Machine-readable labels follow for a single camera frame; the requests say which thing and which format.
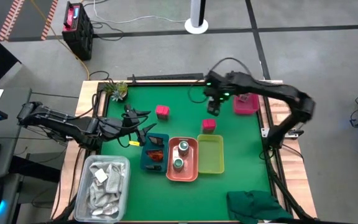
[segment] yellow object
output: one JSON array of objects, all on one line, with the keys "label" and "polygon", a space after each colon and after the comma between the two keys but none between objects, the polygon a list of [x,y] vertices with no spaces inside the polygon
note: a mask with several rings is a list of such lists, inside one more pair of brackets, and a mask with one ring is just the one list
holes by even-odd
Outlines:
[{"label": "yellow object", "polygon": [[45,20],[45,22],[48,24],[50,30],[52,30],[54,36],[56,37],[56,39],[59,41],[59,43],[61,43],[70,53],[72,53],[74,55],[74,57],[82,64],[82,66],[85,69],[86,75],[87,75],[87,80],[91,79],[90,76],[90,71],[88,69],[88,67],[85,65],[85,63],[80,60],[72,51],[69,47],[67,47],[56,35],[54,29],[52,28],[52,25],[48,22],[47,18],[45,17],[45,15],[42,13],[41,9],[38,7],[38,5],[34,2],[34,0],[30,0],[31,3],[33,4],[33,6],[35,7],[35,9],[38,11],[38,13],[42,16],[42,18]]},{"label": "yellow object", "polygon": [[198,172],[222,174],[224,172],[223,137],[215,134],[200,134],[197,141]]},{"label": "yellow object", "polygon": [[140,143],[137,142],[137,141],[129,141],[129,144],[130,144],[131,146],[140,146]]}]

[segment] red cube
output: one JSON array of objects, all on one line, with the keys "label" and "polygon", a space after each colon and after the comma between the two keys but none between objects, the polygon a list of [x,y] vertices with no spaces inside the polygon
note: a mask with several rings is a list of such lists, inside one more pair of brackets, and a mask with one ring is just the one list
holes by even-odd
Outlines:
[{"label": "red cube", "polygon": [[155,113],[157,114],[158,119],[167,120],[169,115],[169,107],[157,105]]},{"label": "red cube", "polygon": [[203,133],[212,134],[216,128],[216,122],[214,119],[203,120]]}]

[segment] white cloth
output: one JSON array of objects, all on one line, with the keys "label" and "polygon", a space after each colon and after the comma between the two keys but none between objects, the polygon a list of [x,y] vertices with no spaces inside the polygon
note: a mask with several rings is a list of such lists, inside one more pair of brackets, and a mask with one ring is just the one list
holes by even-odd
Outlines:
[{"label": "white cloth", "polygon": [[[87,206],[92,215],[112,215],[118,212],[118,201],[124,182],[125,164],[121,162],[94,162],[89,167],[93,174],[87,193]],[[102,169],[107,180],[100,183],[94,173]]]}]

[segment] lime green container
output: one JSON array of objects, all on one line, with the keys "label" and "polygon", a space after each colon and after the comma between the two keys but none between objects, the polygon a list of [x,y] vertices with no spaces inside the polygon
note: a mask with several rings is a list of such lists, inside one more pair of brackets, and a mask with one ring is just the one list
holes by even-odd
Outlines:
[{"label": "lime green container", "polygon": [[200,134],[197,141],[198,172],[222,174],[224,172],[223,137],[215,134]]}]

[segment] black stand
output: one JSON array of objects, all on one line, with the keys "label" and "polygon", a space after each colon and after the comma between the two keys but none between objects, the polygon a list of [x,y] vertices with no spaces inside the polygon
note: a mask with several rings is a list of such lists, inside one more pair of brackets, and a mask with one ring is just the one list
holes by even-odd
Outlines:
[{"label": "black stand", "polygon": [[54,183],[58,183],[60,180],[60,170],[18,156],[13,156],[9,172]]}]

